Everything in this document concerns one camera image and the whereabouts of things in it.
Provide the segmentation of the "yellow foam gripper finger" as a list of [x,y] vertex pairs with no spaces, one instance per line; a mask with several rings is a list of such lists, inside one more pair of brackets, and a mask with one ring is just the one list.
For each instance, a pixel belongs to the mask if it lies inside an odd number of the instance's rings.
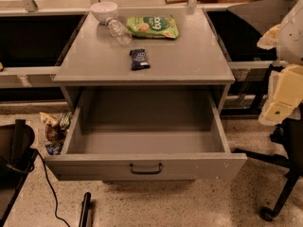
[[275,25],[267,30],[265,34],[258,40],[257,47],[266,50],[276,47],[279,29],[280,25]]
[[258,122],[274,126],[290,116],[303,101],[303,66],[290,64],[269,77],[268,98],[261,109]]

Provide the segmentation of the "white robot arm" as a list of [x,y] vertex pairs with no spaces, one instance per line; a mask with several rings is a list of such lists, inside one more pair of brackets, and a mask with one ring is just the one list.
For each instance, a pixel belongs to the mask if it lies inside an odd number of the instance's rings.
[[258,121],[280,124],[303,101],[303,1],[299,0],[282,22],[271,27],[257,42],[263,49],[276,48],[278,61],[288,63],[280,73],[269,77],[268,98]]

